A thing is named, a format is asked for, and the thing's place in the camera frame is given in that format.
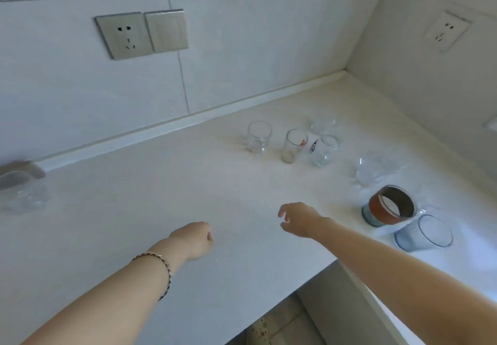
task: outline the baseboard trim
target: baseboard trim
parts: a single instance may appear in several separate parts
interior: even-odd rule
[[[111,151],[124,148],[142,141],[168,134],[175,130],[187,128],[192,125],[200,124],[216,117],[228,115],[242,109],[254,107],[258,104],[267,103],[269,101],[288,97],[298,92],[310,90],[314,87],[319,87],[324,84],[339,80],[345,74],[345,70],[323,76],[320,78],[308,80],[300,84],[293,84],[282,87],[273,91],[257,94],[252,97],[237,100],[229,104],[210,108],[205,111],[197,112],[191,115],[179,117],[173,120],[165,121],[158,124],[153,124],[148,127],[133,130],[114,137],[99,140],[90,144],[82,145],[77,148],[65,150],[63,152],[50,154],[35,160],[35,162],[45,171],[54,170],[56,168],[76,163],[80,160],[96,157],[97,155],[109,153]]]

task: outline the tiled floor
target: tiled floor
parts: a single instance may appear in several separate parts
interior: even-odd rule
[[[293,293],[226,345],[326,345]]]

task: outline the brown cup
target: brown cup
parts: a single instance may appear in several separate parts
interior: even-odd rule
[[[384,197],[389,198],[397,205],[399,214],[388,208],[383,200]],[[362,208],[364,220],[375,227],[407,221],[416,216],[417,212],[418,208],[414,200],[401,187],[395,185],[385,185],[371,196],[369,203]]]

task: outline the person's left arm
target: person's left arm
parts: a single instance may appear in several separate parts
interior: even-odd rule
[[[211,227],[190,223],[153,245],[174,274],[186,260],[202,257],[212,247]],[[135,343],[140,330],[166,288],[164,263],[142,256],[60,311],[21,345]]]

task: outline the countertop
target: countertop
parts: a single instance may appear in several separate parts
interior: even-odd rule
[[[308,147],[281,161],[285,134],[318,113],[339,115],[336,161],[311,165]],[[249,122],[273,126],[266,154],[247,152]],[[353,179],[361,154],[394,148],[405,167],[371,188]],[[212,225],[215,247],[185,264],[137,344],[223,345],[335,257],[282,231],[281,204],[323,215],[392,244],[360,207],[379,187],[401,185],[450,223],[454,245],[414,256],[497,300],[497,205],[483,173],[393,103],[347,75],[291,97],[223,116],[51,171],[41,213],[0,221],[0,333],[14,345],[65,305],[177,227]]]

